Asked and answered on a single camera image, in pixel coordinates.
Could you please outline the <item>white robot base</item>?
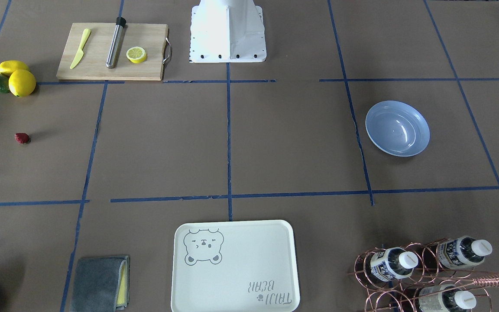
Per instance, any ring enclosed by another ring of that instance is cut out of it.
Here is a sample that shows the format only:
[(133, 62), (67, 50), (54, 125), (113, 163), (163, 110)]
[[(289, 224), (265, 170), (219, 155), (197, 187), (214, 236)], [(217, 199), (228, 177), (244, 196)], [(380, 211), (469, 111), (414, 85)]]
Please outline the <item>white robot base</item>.
[(253, 0), (201, 0), (191, 9), (190, 63), (267, 59), (265, 21)]

